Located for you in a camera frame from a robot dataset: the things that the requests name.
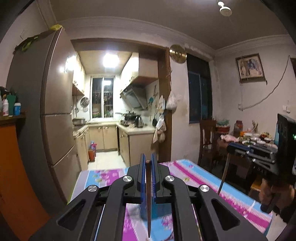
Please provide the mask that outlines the wooden chopstick seven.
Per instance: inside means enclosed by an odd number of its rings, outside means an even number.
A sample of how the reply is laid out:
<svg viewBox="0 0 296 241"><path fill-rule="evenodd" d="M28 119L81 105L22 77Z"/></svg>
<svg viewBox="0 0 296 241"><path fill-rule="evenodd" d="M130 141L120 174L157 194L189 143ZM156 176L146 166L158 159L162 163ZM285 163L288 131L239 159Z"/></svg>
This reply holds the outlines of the wooden chopstick seven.
<svg viewBox="0 0 296 241"><path fill-rule="evenodd" d="M230 158L231 158L231 154L228 153L227 154L227 160L226 160L225 168L224 168L222 179L221 179L221 183L220 183L220 186L219 186L219 189L218 189L218 195L220 195L221 190L222 190L222 187L223 187L223 184L224 184L225 179L226 179L226 175L227 175L229 164L230 164Z"/></svg>

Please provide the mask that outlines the dark wooden chopstick eight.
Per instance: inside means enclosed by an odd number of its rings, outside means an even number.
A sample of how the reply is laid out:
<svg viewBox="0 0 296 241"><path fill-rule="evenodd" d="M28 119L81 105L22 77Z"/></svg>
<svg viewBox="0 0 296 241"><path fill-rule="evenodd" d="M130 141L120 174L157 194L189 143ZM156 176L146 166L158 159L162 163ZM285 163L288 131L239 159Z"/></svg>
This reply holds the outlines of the dark wooden chopstick eight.
<svg viewBox="0 0 296 241"><path fill-rule="evenodd" d="M146 200L147 200L147 233L151 237L151 219L152 219L152 165L151 160L145 161L146 167Z"/></svg>

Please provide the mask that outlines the beige kitchen counter cabinets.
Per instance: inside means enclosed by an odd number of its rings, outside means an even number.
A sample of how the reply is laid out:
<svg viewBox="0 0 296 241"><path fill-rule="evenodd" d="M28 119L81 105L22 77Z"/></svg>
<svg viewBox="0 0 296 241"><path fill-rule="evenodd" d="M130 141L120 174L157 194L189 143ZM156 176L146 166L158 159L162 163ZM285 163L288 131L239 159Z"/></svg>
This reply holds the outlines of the beige kitchen counter cabinets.
<svg viewBox="0 0 296 241"><path fill-rule="evenodd" d="M154 132L151 126L126 127L114 121L73 127L81 169L108 170L137 165L141 154L149 158L158 151L158 145L152 142ZM88 155L91 141L97 144L94 162L89 161Z"/></svg>

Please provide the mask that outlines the kitchen window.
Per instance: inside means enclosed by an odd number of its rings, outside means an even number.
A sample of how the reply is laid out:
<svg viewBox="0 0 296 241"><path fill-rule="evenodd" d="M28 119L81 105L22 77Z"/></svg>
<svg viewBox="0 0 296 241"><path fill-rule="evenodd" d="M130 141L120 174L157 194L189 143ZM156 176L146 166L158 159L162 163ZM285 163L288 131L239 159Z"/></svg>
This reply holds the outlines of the kitchen window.
<svg viewBox="0 0 296 241"><path fill-rule="evenodd" d="M92 118L113 117L113 77L92 79Z"/></svg>

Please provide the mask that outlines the pink cloth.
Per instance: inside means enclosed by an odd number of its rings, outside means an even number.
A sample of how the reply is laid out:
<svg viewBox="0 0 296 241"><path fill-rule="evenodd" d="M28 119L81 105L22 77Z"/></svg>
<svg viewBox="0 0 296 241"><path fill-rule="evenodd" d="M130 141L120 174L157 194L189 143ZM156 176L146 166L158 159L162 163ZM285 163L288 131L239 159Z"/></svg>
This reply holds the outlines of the pink cloth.
<svg viewBox="0 0 296 241"><path fill-rule="evenodd" d="M220 136L221 140L223 140L224 142L239 142L239 139L234 137L233 135L227 134L227 135L221 135Z"/></svg>

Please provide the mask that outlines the blue perforated utensil holder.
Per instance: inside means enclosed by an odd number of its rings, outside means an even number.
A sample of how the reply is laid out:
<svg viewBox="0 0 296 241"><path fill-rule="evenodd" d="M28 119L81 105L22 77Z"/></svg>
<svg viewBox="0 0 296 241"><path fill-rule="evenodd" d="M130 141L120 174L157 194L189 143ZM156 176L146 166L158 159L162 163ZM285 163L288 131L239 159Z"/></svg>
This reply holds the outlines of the blue perforated utensil holder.
<svg viewBox="0 0 296 241"><path fill-rule="evenodd" d="M139 209L141 219L147 220L147 204L145 202L141 203ZM171 205L169 203L157 204L155 202L152 202L152 219L157 219L169 214L171 214Z"/></svg>

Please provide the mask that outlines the floral plastic tablecloth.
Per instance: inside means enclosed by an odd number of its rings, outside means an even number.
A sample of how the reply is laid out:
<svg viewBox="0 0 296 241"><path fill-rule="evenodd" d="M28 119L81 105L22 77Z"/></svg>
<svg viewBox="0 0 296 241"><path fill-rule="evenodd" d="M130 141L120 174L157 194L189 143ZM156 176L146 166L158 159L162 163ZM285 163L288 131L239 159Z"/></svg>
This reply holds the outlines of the floral plastic tablecloth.
<svg viewBox="0 0 296 241"><path fill-rule="evenodd" d="M91 240L265 240L270 214L188 160L82 171L72 199L93 193Z"/></svg>

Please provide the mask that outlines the dark living room window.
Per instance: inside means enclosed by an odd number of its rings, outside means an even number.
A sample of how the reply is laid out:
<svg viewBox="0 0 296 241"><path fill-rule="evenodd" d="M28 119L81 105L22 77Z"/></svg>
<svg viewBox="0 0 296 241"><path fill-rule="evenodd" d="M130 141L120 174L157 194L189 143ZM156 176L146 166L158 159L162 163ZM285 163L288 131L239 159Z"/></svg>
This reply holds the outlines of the dark living room window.
<svg viewBox="0 0 296 241"><path fill-rule="evenodd" d="M187 55L189 84L189 123L212 118L212 82L209 63L191 54Z"/></svg>

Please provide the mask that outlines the orange wooden cabinet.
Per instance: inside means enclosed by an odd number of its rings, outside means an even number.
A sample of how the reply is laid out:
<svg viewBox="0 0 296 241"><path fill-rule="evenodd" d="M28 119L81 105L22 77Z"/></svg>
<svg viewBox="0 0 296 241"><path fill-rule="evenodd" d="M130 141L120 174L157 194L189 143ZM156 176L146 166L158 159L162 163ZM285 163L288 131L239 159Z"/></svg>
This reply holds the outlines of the orange wooden cabinet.
<svg viewBox="0 0 296 241"><path fill-rule="evenodd" d="M17 131L25 118L1 116L1 215L19 240L28 240L50 218L23 166Z"/></svg>

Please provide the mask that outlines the black wok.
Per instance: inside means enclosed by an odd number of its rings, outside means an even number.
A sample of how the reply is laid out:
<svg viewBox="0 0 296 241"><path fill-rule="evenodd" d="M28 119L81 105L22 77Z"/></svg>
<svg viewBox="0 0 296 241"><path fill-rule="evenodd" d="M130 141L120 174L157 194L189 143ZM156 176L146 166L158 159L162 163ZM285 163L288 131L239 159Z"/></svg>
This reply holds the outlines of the black wok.
<svg viewBox="0 0 296 241"><path fill-rule="evenodd" d="M128 111L126 113L115 113L115 114L120 114L122 121L135 121L137 117L140 116L140 114L136 114L133 111Z"/></svg>

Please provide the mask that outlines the steel range hood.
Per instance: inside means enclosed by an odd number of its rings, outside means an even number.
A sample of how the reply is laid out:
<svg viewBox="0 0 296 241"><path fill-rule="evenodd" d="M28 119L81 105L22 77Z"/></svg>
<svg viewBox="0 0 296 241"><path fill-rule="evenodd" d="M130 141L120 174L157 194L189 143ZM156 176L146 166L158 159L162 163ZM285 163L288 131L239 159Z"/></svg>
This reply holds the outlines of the steel range hood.
<svg viewBox="0 0 296 241"><path fill-rule="evenodd" d="M128 85L120 93L120 97L133 109L147 109L147 96L143 87Z"/></svg>

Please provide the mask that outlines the blue lidded jar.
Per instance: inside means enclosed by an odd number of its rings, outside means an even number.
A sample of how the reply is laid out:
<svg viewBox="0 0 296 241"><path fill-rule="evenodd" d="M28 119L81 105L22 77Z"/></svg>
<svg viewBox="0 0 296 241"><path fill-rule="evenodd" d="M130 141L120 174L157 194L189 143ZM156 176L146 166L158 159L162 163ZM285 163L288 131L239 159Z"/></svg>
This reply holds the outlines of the blue lidded jar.
<svg viewBox="0 0 296 241"><path fill-rule="evenodd" d="M20 102L16 102L14 104L14 115L18 116L21 114L21 103Z"/></svg>

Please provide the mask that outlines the white medicine bottle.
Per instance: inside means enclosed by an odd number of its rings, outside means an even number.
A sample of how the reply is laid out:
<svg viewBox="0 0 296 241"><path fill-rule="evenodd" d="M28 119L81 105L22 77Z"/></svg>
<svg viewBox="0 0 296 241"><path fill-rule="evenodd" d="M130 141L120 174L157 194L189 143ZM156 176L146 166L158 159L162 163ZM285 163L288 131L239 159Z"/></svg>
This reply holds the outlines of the white medicine bottle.
<svg viewBox="0 0 296 241"><path fill-rule="evenodd" d="M3 100L3 116L9 115L9 102L7 99Z"/></svg>

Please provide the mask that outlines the grey tall refrigerator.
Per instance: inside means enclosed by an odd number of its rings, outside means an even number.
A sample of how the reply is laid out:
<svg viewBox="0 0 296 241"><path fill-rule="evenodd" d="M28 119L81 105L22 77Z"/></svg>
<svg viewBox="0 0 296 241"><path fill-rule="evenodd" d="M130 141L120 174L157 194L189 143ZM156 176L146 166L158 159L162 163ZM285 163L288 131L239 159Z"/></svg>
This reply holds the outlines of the grey tall refrigerator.
<svg viewBox="0 0 296 241"><path fill-rule="evenodd" d="M71 115L74 54L64 29L28 38L16 47L6 82L26 113L18 138L23 165L52 216L68 203L81 171Z"/></svg>

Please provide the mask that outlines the round brass wall plate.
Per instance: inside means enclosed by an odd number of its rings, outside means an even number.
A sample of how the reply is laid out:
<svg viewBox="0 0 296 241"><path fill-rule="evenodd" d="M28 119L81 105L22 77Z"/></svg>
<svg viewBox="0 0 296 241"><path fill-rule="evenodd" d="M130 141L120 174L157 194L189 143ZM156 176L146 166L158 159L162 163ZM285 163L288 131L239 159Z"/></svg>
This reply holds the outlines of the round brass wall plate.
<svg viewBox="0 0 296 241"><path fill-rule="evenodd" d="M169 48L169 54L170 57L179 64L183 64L186 62L187 59L187 53L185 52L185 49L180 45L171 45Z"/></svg>

